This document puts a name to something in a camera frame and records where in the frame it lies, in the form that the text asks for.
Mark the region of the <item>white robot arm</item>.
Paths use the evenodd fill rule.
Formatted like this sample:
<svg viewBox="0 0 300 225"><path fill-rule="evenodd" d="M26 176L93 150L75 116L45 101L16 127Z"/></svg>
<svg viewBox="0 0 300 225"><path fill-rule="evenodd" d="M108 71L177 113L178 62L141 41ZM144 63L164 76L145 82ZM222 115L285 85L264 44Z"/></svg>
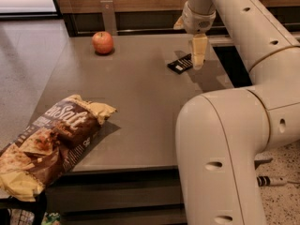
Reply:
<svg viewBox="0 0 300 225"><path fill-rule="evenodd" d="M220 17L251 84L200 94L181 109L175 145L188 225L266 225L254 158L299 138L300 45L259 0L187 0L199 36Z"/></svg>

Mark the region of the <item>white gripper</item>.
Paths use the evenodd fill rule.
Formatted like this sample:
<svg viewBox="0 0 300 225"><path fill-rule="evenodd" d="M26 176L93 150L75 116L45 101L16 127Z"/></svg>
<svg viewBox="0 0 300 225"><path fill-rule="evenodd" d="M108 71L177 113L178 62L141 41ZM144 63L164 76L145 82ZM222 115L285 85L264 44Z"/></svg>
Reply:
<svg viewBox="0 0 300 225"><path fill-rule="evenodd" d="M205 33L211 29L215 18L216 12L208 15L197 13L192 11L186 2L181 17L173 25L174 30L184 28L188 34L194 35L189 42L189 47L191 49L191 62L195 69L200 69L204 64L208 44Z"/></svg>

